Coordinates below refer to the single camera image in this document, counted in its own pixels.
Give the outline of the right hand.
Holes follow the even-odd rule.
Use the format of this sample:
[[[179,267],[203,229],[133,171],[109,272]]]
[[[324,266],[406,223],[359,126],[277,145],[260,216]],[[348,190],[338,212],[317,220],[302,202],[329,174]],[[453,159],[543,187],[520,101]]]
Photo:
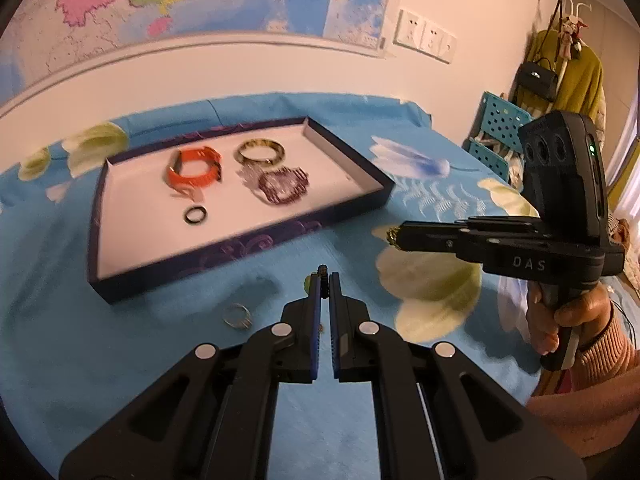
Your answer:
[[[611,318],[611,300],[602,284],[553,310],[544,303],[540,285],[528,283],[526,320],[530,343],[541,356],[559,349],[561,328],[577,330],[579,344],[584,346],[601,336]]]

